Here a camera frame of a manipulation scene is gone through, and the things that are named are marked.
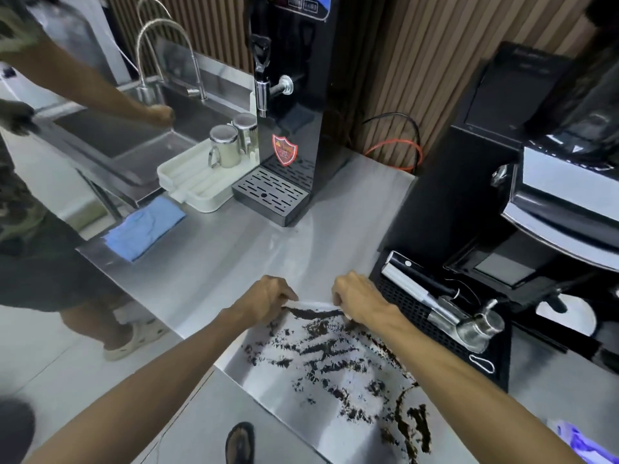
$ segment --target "sink basin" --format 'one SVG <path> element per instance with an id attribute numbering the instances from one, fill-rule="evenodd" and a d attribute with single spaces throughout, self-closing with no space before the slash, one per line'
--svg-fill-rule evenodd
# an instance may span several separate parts
<path id="1" fill-rule="evenodd" d="M 215 101 L 203 104 L 173 86 L 151 84 L 161 102 L 174 110 L 176 119 L 171 129 L 70 103 L 37 114 L 35 123 L 40 128 L 37 134 L 112 194 L 120 193 L 119 197 L 123 198 L 128 193 L 127 186 L 143 187 L 142 192 L 130 194 L 149 194 L 159 188 L 157 167 L 161 163 L 208 139 L 213 126 L 230 122 L 238 113 Z M 139 100 L 136 87 L 134 83 L 123 92 Z M 132 204 L 138 201 L 133 196 L 129 200 Z"/>

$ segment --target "person in camouflage clothing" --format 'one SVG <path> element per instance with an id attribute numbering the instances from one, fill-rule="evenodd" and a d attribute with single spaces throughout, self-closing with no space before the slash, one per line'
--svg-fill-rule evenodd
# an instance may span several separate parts
<path id="1" fill-rule="evenodd" d="M 57 2 L 0 0 L 0 61 L 83 106 L 169 127 L 170 108 L 130 99 L 47 37 L 27 5 L 50 1 Z M 23 102 L 0 101 L 0 126 L 25 135 L 33 113 Z M 102 342 L 106 359 L 124 358 L 166 328 L 158 320 L 116 320 L 112 310 L 126 295 L 75 250 L 83 242 L 30 193 L 0 139 L 0 304 L 59 312 L 68 328 Z"/>

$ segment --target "forearm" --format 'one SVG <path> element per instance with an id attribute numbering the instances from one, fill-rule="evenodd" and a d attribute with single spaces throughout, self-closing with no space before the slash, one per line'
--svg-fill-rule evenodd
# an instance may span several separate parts
<path id="1" fill-rule="evenodd" d="M 146 106 L 110 85 L 96 70 L 75 60 L 47 35 L 26 49 L 3 53 L 0 60 L 9 63 L 30 81 L 97 111 L 127 119 L 145 121 Z"/>
<path id="2" fill-rule="evenodd" d="M 178 411 L 200 379 L 247 328 L 231 309 L 112 388 L 27 464 L 130 464 Z"/>
<path id="3" fill-rule="evenodd" d="M 522 405 L 393 308 L 377 333 L 481 464 L 582 462 Z"/>

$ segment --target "blue cloth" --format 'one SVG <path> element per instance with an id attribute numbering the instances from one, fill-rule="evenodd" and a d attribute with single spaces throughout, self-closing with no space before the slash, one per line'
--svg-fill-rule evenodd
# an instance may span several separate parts
<path id="1" fill-rule="evenodd" d="M 133 262 L 185 217 L 183 210 L 165 197 L 131 213 L 103 238 L 120 257 Z"/>

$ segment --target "bar mat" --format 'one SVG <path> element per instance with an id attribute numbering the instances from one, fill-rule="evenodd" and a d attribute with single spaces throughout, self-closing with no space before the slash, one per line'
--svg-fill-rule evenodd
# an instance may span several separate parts
<path id="1" fill-rule="evenodd" d="M 509 319 L 503 316 L 505 320 L 505 330 L 490 341 L 490 345 L 484 353 L 477 355 L 494 363 L 496 369 L 495 373 L 488 374 L 468 360 L 468 355 L 471 353 L 470 351 L 427 320 L 428 314 L 431 311 L 428 306 L 419 303 L 419 301 L 408 295 L 408 293 L 398 285 L 381 274 L 381 269 L 390 252 L 390 250 L 385 250 L 381 253 L 369 276 L 369 279 L 374 282 L 384 299 L 398 306 L 402 314 L 425 335 L 449 349 L 460 359 L 486 375 L 492 382 L 507 392 L 507 384 L 509 383 L 509 359 L 511 356 L 511 322 Z"/>

